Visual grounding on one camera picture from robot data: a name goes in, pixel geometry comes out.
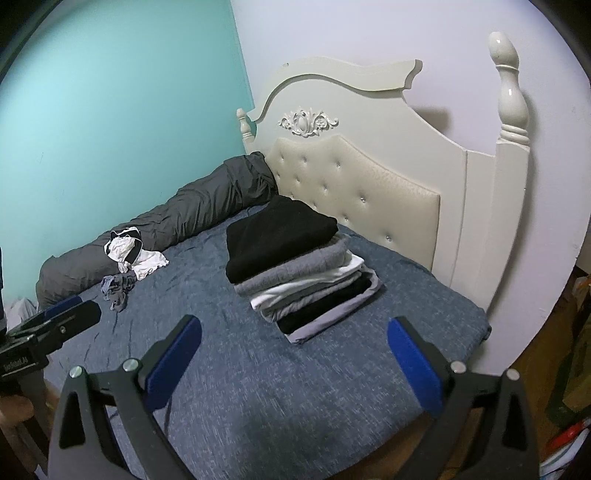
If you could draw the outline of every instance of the folded gray shirt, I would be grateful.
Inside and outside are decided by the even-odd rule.
[[[249,297],[256,292],[289,282],[295,278],[322,273],[340,267],[349,248],[349,235],[337,233],[321,247],[269,268],[234,285],[236,293]]]
[[[286,333],[285,337],[291,343],[304,343],[306,340],[311,339],[322,330],[326,330],[328,327],[334,325],[339,320],[346,317],[349,313],[364,304],[379,290],[379,288],[382,286],[382,281],[378,278],[374,270],[367,268],[365,265],[361,267],[361,271],[369,272],[371,274],[371,285],[367,290],[320,315],[310,323],[306,323],[303,327],[298,328],[295,332],[289,334]]]
[[[293,312],[297,312],[298,310],[304,308],[306,305],[314,303],[316,300],[323,299],[324,297],[330,295],[331,293],[334,293],[335,291],[339,291],[343,288],[348,287],[360,276],[361,272],[359,270],[356,270],[336,283],[319,283],[309,288],[306,288],[305,290],[298,291],[293,295],[290,295],[289,297],[283,299],[277,305],[273,305],[273,308],[261,310],[262,317],[267,322],[278,322],[284,316]]]

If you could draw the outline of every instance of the human hand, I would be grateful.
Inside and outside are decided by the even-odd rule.
[[[57,390],[46,382],[46,407],[50,428],[53,426],[53,416],[59,401]],[[34,414],[33,404],[28,398],[20,395],[0,395],[0,434],[4,434],[12,450],[29,472],[37,468],[37,460],[28,446],[22,441],[16,426]]]
[[[33,404],[28,398],[20,395],[0,395],[0,426],[14,427],[30,419],[33,414]]]

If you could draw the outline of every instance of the gray bolster pillow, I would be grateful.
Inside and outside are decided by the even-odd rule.
[[[261,205],[277,194],[275,179],[260,152],[230,158],[210,175],[180,188],[165,204],[111,230],[136,226],[143,248],[162,252],[197,235],[240,210]],[[117,263],[105,255],[111,230],[92,243],[48,258],[35,286],[42,309],[119,273]]]

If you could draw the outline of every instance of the rivet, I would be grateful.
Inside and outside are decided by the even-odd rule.
[[[509,378],[509,380],[517,381],[519,380],[519,372],[515,370],[515,368],[510,368],[507,370],[507,378]]]
[[[452,368],[452,372],[455,374],[465,374],[466,373],[466,364],[464,362],[460,362],[459,360],[455,360],[450,364]]]
[[[126,372],[132,372],[139,367],[139,362],[135,358],[128,358],[123,362],[123,370]]]
[[[84,369],[80,365],[76,365],[74,368],[72,368],[72,370],[70,370],[70,376],[72,378],[78,378],[82,375],[83,371]]]

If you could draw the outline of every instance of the wooden floor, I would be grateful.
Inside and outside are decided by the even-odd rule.
[[[558,366],[570,352],[573,343],[571,327],[577,313],[576,302],[571,294],[574,278],[572,275],[538,335],[513,364],[525,384],[541,459],[545,458],[545,444],[560,433],[544,410],[554,387]]]
[[[540,459],[545,458],[544,446],[558,428],[545,414],[545,408],[554,387],[558,366],[568,354],[572,344],[571,326],[576,314],[576,302],[570,294],[575,276],[572,275],[562,296],[538,335],[513,364],[521,374],[525,385],[531,414],[538,439]],[[461,435],[456,451],[440,480],[452,479],[466,456],[470,440],[475,434],[479,420],[478,411],[473,411]],[[330,480],[391,479],[408,459],[431,425],[430,418],[420,416],[389,442],[351,468],[331,477]]]

